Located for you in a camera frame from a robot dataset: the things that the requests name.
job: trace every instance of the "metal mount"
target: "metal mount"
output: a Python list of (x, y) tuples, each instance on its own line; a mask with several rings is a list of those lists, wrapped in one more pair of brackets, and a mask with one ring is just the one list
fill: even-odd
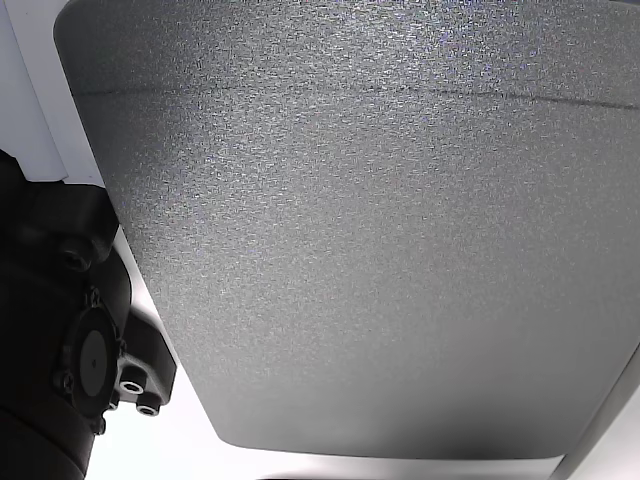
[(27, 182), (0, 151), (0, 218), (0, 478), (81, 479), (103, 413), (125, 401), (157, 415), (176, 364), (130, 313), (104, 189)]

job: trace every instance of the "gray textured panel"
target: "gray textured panel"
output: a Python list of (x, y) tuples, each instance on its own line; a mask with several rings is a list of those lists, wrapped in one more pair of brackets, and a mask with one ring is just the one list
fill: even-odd
[(640, 14), (76, 2), (56, 40), (217, 433), (566, 453), (640, 336)]

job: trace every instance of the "screw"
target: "screw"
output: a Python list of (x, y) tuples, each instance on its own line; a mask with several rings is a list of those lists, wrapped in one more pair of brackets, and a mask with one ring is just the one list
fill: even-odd
[(70, 270), (86, 272), (91, 267), (93, 252), (86, 242), (79, 238), (67, 238), (60, 245), (64, 264)]
[(136, 410), (148, 417), (155, 417), (160, 413), (160, 403), (160, 397), (153, 393), (145, 392), (138, 397)]
[(69, 370), (56, 373), (54, 376), (54, 383), (62, 393), (66, 395), (71, 395), (73, 393), (75, 379)]
[(147, 374), (141, 368), (128, 366), (120, 375), (120, 388), (125, 392), (140, 395), (147, 386)]

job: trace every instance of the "black bracket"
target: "black bracket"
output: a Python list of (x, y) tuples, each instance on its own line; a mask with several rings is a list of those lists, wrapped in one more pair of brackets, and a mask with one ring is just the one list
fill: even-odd
[(103, 188), (28, 182), (0, 151), (0, 418), (12, 425), (0, 444), (18, 445), (16, 477), (31, 478), (20, 469), (40, 456), (51, 463), (33, 464), (34, 478), (57, 478), (61, 465), (82, 478), (106, 410), (122, 400), (156, 415), (170, 399), (176, 364), (160, 332), (130, 313), (118, 227)]

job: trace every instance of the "black mechanical part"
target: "black mechanical part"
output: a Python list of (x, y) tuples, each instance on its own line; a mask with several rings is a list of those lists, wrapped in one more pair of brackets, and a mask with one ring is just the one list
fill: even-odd
[[(0, 478), (80, 479), (131, 304), (117, 219), (104, 190), (26, 182), (6, 154), (0, 183)], [(90, 246), (78, 268), (61, 261), (73, 245)]]
[(116, 382), (119, 398), (136, 403), (140, 413), (155, 416), (171, 399), (176, 362), (162, 334), (134, 312), (129, 314), (124, 342)]
[(111, 392), (111, 400), (109, 400), (109, 410), (117, 410), (120, 405), (120, 394), (117, 391)]

